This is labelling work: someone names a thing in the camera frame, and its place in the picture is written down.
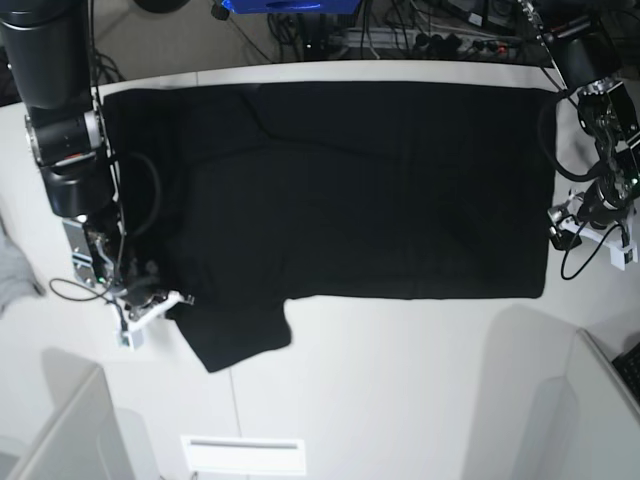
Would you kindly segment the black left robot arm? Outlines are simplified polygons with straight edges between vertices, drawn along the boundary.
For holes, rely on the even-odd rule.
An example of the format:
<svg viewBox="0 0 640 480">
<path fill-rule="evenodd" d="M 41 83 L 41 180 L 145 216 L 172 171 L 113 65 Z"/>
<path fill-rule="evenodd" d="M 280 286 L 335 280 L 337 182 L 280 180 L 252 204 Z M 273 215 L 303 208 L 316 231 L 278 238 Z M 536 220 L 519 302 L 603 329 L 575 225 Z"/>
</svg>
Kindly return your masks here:
<svg viewBox="0 0 640 480">
<path fill-rule="evenodd" d="M 578 233 L 561 225 L 572 219 L 579 231 L 588 226 L 618 227 L 622 244 L 628 246 L 631 232 L 625 222 L 639 197 L 639 121 L 619 75 L 622 61 L 603 19 L 609 10 L 603 1 L 522 1 L 519 5 L 563 83 L 541 110 L 537 133 L 544 133 L 558 104 L 569 101 L 598 154 L 597 162 L 578 174 L 561 165 L 545 140 L 540 142 L 557 173 L 589 186 L 576 212 L 567 205 L 549 210 L 551 242 L 565 252 L 579 245 Z"/>
</svg>

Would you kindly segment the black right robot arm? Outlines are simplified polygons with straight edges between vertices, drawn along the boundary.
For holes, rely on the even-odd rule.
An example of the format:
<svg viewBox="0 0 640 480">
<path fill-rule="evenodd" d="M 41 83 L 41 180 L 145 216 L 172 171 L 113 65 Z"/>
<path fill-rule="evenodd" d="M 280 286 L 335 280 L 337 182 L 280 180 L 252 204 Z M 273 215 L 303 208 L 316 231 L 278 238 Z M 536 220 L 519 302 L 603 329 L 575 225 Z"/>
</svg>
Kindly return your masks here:
<svg viewBox="0 0 640 480">
<path fill-rule="evenodd" d="M 164 314 L 184 297 L 162 286 L 153 263 L 139 264 L 131 245 L 160 214 L 162 186 L 151 160 L 113 152 L 99 93 L 91 1 L 4 1 L 1 37 L 26 107 L 26 137 L 53 213 L 63 222 L 83 287 L 126 320 Z M 120 166 L 146 168 L 152 201 L 138 226 L 125 217 Z"/>
</svg>

